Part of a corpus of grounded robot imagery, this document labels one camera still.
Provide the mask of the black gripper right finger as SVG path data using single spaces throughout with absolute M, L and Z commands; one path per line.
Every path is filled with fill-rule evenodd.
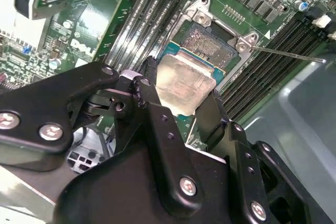
M 248 141 L 215 90 L 198 107 L 198 130 L 207 150 L 229 166 L 233 223 L 314 222 L 315 200 L 270 145 Z

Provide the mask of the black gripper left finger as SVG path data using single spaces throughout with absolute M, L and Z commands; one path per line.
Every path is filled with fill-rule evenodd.
M 121 112 L 108 109 L 129 121 L 122 129 L 125 147 L 117 155 L 144 144 L 162 206 L 181 219 L 196 214 L 204 191 L 171 110 L 160 104 L 151 81 L 141 76 L 128 80 L 99 62 L 1 95 L 1 163 L 39 172 L 60 167 L 74 131 L 102 114 L 88 109 L 98 91 L 124 104 Z

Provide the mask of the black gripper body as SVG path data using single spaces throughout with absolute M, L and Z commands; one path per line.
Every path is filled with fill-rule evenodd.
M 187 152 L 205 193 L 201 209 L 190 218 L 174 217 L 162 206 L 141 143 L 74 178 L 57 200 L 54 223 L 237 223 L 228 165 Z

